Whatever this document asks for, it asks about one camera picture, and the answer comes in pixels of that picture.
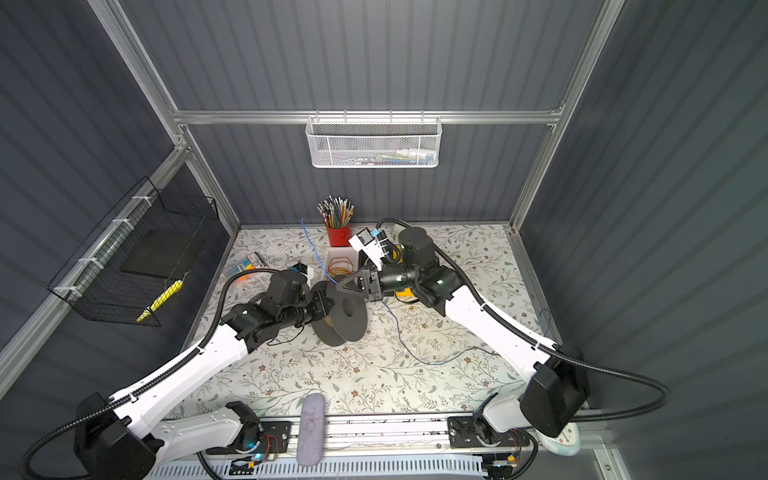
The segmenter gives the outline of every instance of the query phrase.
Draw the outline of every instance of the cable tie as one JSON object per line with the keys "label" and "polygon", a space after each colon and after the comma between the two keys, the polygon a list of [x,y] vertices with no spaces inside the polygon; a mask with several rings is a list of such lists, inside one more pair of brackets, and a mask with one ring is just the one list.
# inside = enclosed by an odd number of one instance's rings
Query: cable tie
{"label": "cable tie", "polygon": [[150,207],[152,206],[152,202],[151,202],[151,199],[150,199],[150,198],[149,198],[149,196],[147,196],[147,195],[136,195],[136,196],[134,196],[134,197],[131,197],[131,198],[133,198],[133,199],[137,199],[137,198],[138,198],[138,199],[141,199],[141,200],[146,200],[146,201],[147,201],[147,203],[149,204],[149,206],[150,206]]}
{"label": "cable tie", "polygon": [[134,226],[131,225],[131,222],[127,218],[116,218],[116,219],[112,220],[112,222],[125,223],[126,225],[128,225],[128,228],[130,228],[131,230],[134,229]]}
{"label": "cable tie", "polygon": [[80,293],[80,290],[76,286],[55,286],[53,290],[67,290],[68,292]]}
{"label": "cable tie", "polygon": [[81,258],[78,260],[78,262],[93,262],[99,268],[99,270],[104,269],[104,265],[98,261],[98,258],[96,257]]}

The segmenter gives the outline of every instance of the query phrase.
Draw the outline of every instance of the table surface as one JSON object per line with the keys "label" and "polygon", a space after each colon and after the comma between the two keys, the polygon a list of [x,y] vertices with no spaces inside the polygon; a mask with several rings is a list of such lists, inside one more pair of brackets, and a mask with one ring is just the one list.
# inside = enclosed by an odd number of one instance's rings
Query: table surface
{"label": "table surface", "polygon": [[[502,225],[423,227],[465,270],[480,293],[541,332]],[[309,235],[323,258],[328,247],[325,229],[309,228]],[[195,341],[210,325],[230,268],[254,251],[272,268],[283,269],[301,261],[323,275],[301,228],[241,230],[197,326]],[[268,281],[266,274],[256,273],[236,282],[227,295],[224,312],[266,290]],[[425,362],[443,362],[472,346],[488,349],[466,328],[432,309],[386,301],[397,316],[402,340]],[[387,306],[381,302],[367,304],[368,329],[355,343],[330,347],[307,327],[290,343],[260,347],[205,382],[171,416],[206,413],[233,400],[247,402],[261,416],[299,415],[303,398],[315,392],[326,397],[329,415],[452,412],[473,410],[499,389],[521,387],[517,373],[501,357],[479,349],[464,352],[444,365],[425,365],[413,358],[402,347],[395,318]],[[275,342],[295,335],[295,329],[285,329]]]}

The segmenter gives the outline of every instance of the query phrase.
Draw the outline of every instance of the white vent grille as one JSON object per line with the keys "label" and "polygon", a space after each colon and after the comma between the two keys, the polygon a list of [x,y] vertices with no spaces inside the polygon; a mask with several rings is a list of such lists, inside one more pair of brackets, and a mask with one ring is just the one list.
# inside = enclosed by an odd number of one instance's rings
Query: white vent grille
{"label": "white vent grille", "polygon": [[[208,463],[222,478],[325,478],[374,475],[471,475],[482,477],[481,460],[472,455],[382,455],[329,457],[313,467],[302,467],[295,458],[279,458],[257,466],[251,475],[228,475],[231,460]],[[177,460],[156,468],[148,478],[210,480],[197,460]]]}
{"label": "white vent grille", "polygon": [[437,167],[442,124],[337,124],[310,118],[306,139],[319,168]]}

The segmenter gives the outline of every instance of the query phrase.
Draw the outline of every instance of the gray corrugated wall panel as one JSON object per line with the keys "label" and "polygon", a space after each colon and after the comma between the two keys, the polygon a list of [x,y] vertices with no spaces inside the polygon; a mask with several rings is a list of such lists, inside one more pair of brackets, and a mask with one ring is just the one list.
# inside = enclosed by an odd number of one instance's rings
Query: gray corrugated wall panel
{"label": "gray corrugated wall panel", "polygon": [[329,194],[348,197],[359,222],[507,220],[548,127],[446,125],[440,165],[406,169],[315,168],[296,125],[191,130],[242,222],[275,224],[316,221]]}
{"label": "gray corrugated wall panel", "polygon": [[86,2],[0,3],[0,346],[172,143]]}
{"label": "gray corrugated wall panel", "polygon": [[[564,339],[673,390],[611,423],[640,480],[763,473],[765,18],[765,2],[629,2],[522,228]],[[599,408],[650,397],[591,380]]]}
{"label": "gray corrugated wall panel", "polygon": [[[201,194],[182,167],[168,190]],[[43,345],[8,394],[0,400],[0,478],[17,478],[15,463],[45,433],[74,418],[76,405],[93,392],[108,396],[141,379],[180,351],[207,292],[229,235],[221,223],[184,280],[184,288],[164,304],[172,311],[161,327],[89,322],[70,313]],[[64,435],[43,449],[35,470],[44,475],[83,472]]]}
{"label": "gray corrugated wall panel", "polygon": [[600,2],[124,2],[179,108],[556,108]]}

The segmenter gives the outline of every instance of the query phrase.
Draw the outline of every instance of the aluminum frame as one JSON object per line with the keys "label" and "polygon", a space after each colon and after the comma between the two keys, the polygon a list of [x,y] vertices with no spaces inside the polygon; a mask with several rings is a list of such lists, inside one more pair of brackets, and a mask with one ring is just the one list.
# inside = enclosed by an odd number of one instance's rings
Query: aluminum frame
{"label": "aluminum frame", "polygon": [[[424,227],[425,225],[506,225],[509,226],[507,220],[489,220],[489,221],[473,221],[473,222],[461,222],[461,221],[446,221],[446,222],[408,222],[416,227]],[[353,230],[356,228],[373,227],[376,225],[375,221],[370,222],[350,222],[349,227]],[[305,223],[307,228],[325,228],[324,223],[314,222]],[[241,230],[259,230],[264,228],[301,228],[301,223],[246,223],[240,226]]]}
{"label": "aluminum frame", "polygon": [[614,445],[594,449],[594,456],[604,480],[631,480],[627,465]]}
{"label": "aluminum frame", "polygon": [[88,0],[88,4],[125,61],[141,91],[144,92],[144,96],[147,97],[147,101],[149,101],[170,139],[177,145],[189,144],[191,146],[194,158],[189,161],[189,168],[203,193],[216,200],[219,217],[224,228],[230,235],[236,234],[240,226],[237,214],[216,180],[192,133],[182,128],[174,120],[173,112],[177,110],[176,102],[170,96],[170,92],[149,58],[149,54],[141,44],[141,40],[125,15],[125,11],[120,6],[120,2],[118,0]]}
{"label": "aluminum frame", "polygon": [[173,113],[178,124],[278,124],[304,125],[308,118],[325,123],[388,124],[546,124],[560,121],[559,110],[549,111],[257,111],[181,110]]}
{"label": "aluminum frame", "polygon": [[560,121],[554,126],[551,134],[545,140],[509,219],[509,223],[514,230],[520,230],[525,221],[525,216],[528,215],[528,211],[531,209],[536,192],[538,192],[538,188],[544,180],[544,175],[547,173],[547,169],[558,151],[563,135],[571,123],[576,107],[587,87],[589,78],[592,76],[592,71],[598,63],[603,47],[623,7],[624,0],[604,0],[603,2],[587,44],[576,65],[573,77],[571,77],[571,83],[565,92]]}
{"label": "aluminum frame", "polygon": [[[129,67],[132,75],[139,84],[147,100],[150,102],[155,114],[160,119],[164,129],[168,133],[169,137],[178,145],[178,149],[174,152],[186,152],[187,144],[192,150],[194,155],[190,160],[186,160],[187,165],[192,170],[198,184],[203,189],[203,192],[207,196],[211,196],[216,199],[222,223],[230,232],[232,237],[235,237],[237,229],[239,228],[239,220],[232,208],[231,203],[226,197],[226,194],[218,184],[213,171],[210,169],[210,165],[206,162],[205,157],[200,151],[199,145],[194,140],[191,132],[184,125],[187,124],[216,124],[216,123],[244,123],[244,124],[303,124],[306,119],[318,112],[312,111],[179,111],[173,98],[170,96],[170,92],[165,88],[165,85],[155,69],[152,61],[149,59],[147,52],[144,50],[141,41],[139,40],[135,30],[132,28],[131,23],[128,21],[122,7],[118,0],[88,0],[89,5],[93,9],[94,13],[98,17],[105,31],[109,34],[112,42],[114,43],[121,57]],[[413,115],[417,114],[418,118],[425,120],[429,117],[440,117],[445,124],[549,124],[553,126],[551,134],[545,140],[545,143],[540,150],[538,159],[531,170],[531,173],[526,180],[524,190],[518,199],[518,203],[515,206],[515,211],[509,223],[512,225],[512,230],[509,232],[509,241],[515,257],[521,264],[521,274],[524,276],[524,282],[526,285],[533,286],[535,290],[534,296],[538,304],[543,307],[546,306],[546,299],[541,292],[541,287],[538,286],[538,280],[536,280],[535,272],[530,264],[528,255],[525,252],[525,245],[522,243],[522,238],[519,236],[519,228],[525,220],[531,203],[538,191],[541,181],[546,174],[546,171],[551,163],[551,160],[557,149],[563,135],[570,123],[575,108],[578,106],[581,96],[584,93],[584,89],[588,83],[594,66],[597,64],[597,60],[603,50],[603,47],[607,41],[607,38],[616,22],[616,19],[624,5],[624,0],[605,0],[601,7],[601,11],[592,29],[587,45],[584,48],[578,65],[574,71],[574,75],[571,78],[568,89],[564,96],[562,109],[558,111],[506,111],[506,112],[477,112],[477,111],[440,111],[440,112],[365,112],[363,117],[372,121],[381,121],[389,119],[393,121],[395,115],[403,118],[413,118]],[[330,112],[331,114],[341,115],[342,119],[349,119],[354,115],[352,112]],[[182,155],[172,153],[169,158],[163,162],[161,168],[158,168],[153,174],[153,182],[160,186],[165,185],[158,177],[165,178],[165,175],[170,171],[171,165],[173,165],[173,173],[179,168],[181,161],[179,160]],[[52,294],[42,305],[35,311],[30,317],[28,322],[22,327],[11,342],[0,353],[0,398],[8,390],[13,381],[18,378],[18,375],[26,367],[31,358],[36,354],[42,344],[51,335],[55,327],[64,318],[69,307],[66,303],[60,301]],[[552,328],[555,332],[556,326],[554,321]],[[445,438],[440,434],[445,424],[445,417],[451,414],[428,414],[432,416],[442,417],[442,419],[432,420],[435,425],[430,425],[429,428],[435,428],[440,423],[437,430],[437,436],[440,437],[441,442],[447,443],[447,433]],[[336,422],[344,422],[344,417],[331,417]],[[365,423],[366,428],[370,432],[375,425],[386,425],[387,420],[393,419],[392,415],[356,415],[349,419],[349,422],[355,422],[356,424]],[[292,422],[296,423],[298,427],[298,418],[291,418]],[[596,435],[596,439],[600,439],[599,444],[595,441],[595,448],[605,449],[605,437],[603,434]],[[377,442],[381,442],[381,437],[376,439]],[[403,444],[402,436],[388,436],[388,440],[392,442],[389,447],[392,452],[402,453],[407,450]],[[442,451],[443,444],[437,443],[437,438],[431,440],[434,442],[433,449],[438,452]],[[582,445],[586,445],[585,448],[590,448],[591,441],[584,442],[584,436],[582,437]],[[349,455],[354,452],[354,449],[350,447],[344,447],[343,454]],[[611,453],[607,457],[600,457],[598,459],[605,459],[606,462],[612,460],[620,461],[621,457]]]}
{"label": "aluminum frame", "polygon": [[[157,188],[168,185],[168,182],[179,171],[190,156],[186,145],[175,147],[165,158],[163,163],[150,177],[150,181],[144,182],[123,207],[115,219],[125,218],[136,206],[144,201],[139,197],[148,195],[153,190],[153,184]],[[110,235],[118,228],[118,222],[110,222],[98,238],[85,251],[83,257],[92,257],[107,241]],[[85,268],[84,262],[77,262],[64,276],[59,285],[71,285]],[[37,352],[42,348],[48,337],[56,330],[71,307],[64,300],[53,293],[49,293],[43,303],[27,319],[21,329],[11,338],[5,348],[0,352],[0,399],[11,388],[13,382],[22,374]]]}

